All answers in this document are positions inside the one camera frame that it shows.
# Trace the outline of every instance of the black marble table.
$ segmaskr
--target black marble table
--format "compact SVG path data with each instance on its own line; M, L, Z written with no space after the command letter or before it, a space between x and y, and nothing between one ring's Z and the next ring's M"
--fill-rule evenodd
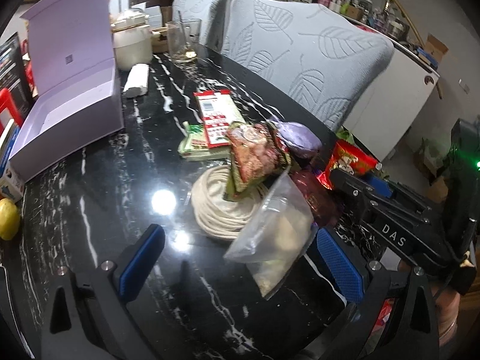
M53 165L26 186L21 232L1 244L26 339L39 358L40 328L56 270L93 269L117 256L151 223L164 251L138 299L128 305L159 354L170 359L287 359L343 309L318 252L295 263L265 300L228 244L207 238L188 204L193 182L219 161L187 162L177 153L182 123L199 123L193 92L231 89L246 120L276 115L308 126L329 157L335 135L259 76L208 49L196 63L152 60L148 95L123 99L125 129Z

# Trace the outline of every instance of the clear plastic bag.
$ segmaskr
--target clear plastic bag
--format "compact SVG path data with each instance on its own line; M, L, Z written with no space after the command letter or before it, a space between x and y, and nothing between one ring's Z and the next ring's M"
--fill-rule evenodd
M246 263L262 296L268 299L314 239L313 221L308 203L285 171L225 258Z

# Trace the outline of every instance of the chair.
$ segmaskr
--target chair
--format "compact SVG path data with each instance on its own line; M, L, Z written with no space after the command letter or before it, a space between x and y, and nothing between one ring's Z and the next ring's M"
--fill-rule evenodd
M393 51L383 35L365 32L323 5L232 0L222 54L336 131Z
M223 39L223 24L227 0L174 0L172 18L179 20L201 19L202 27L199 43L212 50L220 51Z

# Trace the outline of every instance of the yellow fruit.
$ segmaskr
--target yellow fruit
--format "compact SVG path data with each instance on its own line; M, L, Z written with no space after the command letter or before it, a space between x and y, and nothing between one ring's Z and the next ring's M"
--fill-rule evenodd
M0 200L0 238L10 241L20 227L20 212L10 199Z

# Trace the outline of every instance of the glass cup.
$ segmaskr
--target glass cup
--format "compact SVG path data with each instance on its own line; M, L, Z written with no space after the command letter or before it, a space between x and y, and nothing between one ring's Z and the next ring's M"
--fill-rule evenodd
M166 24L166 35L172 61L190 62L196 59L201 26L200 19L182 22L169 21Z

